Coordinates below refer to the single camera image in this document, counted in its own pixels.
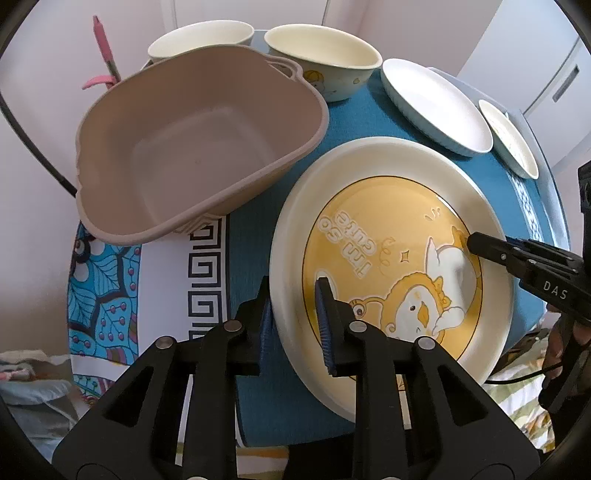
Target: cartoon print bowl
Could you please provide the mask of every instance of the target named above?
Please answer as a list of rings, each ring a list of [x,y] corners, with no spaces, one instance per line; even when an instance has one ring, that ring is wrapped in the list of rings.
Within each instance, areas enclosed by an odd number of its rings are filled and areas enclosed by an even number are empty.
[[[265,41],[271,54],[297,61],[327,102],[352,96],[382,64],[366,41],[322,25],[282,25],[265,33]]]

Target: patterned tablecloth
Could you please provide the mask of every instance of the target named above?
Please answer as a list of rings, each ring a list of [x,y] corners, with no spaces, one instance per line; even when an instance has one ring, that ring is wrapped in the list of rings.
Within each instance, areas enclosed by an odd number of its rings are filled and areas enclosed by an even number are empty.
[[[465,159],[431,142],[389,101],[378,73],[353,98],[330,105],[322,143],[263,194],[192,235],[171,234],[146,245],[105,245],[79,226],[68,285],[74,381],[88,402],[105,390],[160,335],[203,335],[254,298],[268,274],[277,217],[302,172],[330,149],[355,138],[392,136],[443,153],[484,192],[505,233],[552,242],[534,180],[508,171],[495,153]],[[544,311],[515,284],[507,347]],[[273,327],[259,378],[238,379],[239,442],[285,445],[351,432],[353,425],[320,404],[301,383]]]

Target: plate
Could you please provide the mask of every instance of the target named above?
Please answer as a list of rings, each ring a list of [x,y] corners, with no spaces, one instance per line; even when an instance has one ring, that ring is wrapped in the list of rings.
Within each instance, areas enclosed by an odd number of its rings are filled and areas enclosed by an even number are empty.
[[[486,100],[479,100],[482,115],[491,126],[494,146],[505,164],[523,179],[536,180],[540,176],[534,154],[508,116]]]
[[[474,182],[428,147],[370,137],[316,160],[285,201],[269,267],[281,343],[316,398],[354,420],[355,381],[324,366],[319,277],[358,318],[406,340],[431,335],[486,380],[509,332],[514,289],[505,268],[467,252],[474,231],[504,239]]]
[[[490,152],[492,135],[478,108],[457,87],[428,68],[388,59],[382,83],[394,105],[420,131],[452,152]]]

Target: cartoon duck print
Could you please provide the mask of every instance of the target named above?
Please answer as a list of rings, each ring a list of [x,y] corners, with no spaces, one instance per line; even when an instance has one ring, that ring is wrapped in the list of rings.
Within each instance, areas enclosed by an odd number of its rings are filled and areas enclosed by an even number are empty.
[[[312,86],[320,93],[324,92],[324,75],[317,70],[306,70],[304,78],[312,84]]]
[[[465,238],[452,227],[453,245],[435,248],[429,238],[425,273],[398,280],[385,299],[368,297],[350,302],[360,319],[371,302],[381,303],[380,328],[390,337],[413,342],[430,336],[441,343],[445,330],[458,327],[476,293],[476,273],[465,253]]]

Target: greek key pattern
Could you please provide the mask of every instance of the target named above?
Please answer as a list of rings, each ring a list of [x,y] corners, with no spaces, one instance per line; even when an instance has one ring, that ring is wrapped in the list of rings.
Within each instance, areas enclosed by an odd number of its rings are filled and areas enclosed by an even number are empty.
[[[205,335],[228,318],[226,291],[226,218],[211,218],[190,234],[187,259],[187,316],[192,328],[189,338]]]
[[[535,214],[534,204],[531,201],[530,194],[527,192],[525,180],[515,175],[512,171],[507,171],[507,176],[513,185],[515,194],[517,195],[517,200],[521,206],[521,212],[523,212],[523,217],[525,218],[530,238],[537,240],[538,242],[543,242],[544,235],[542,234],[540,221]]]

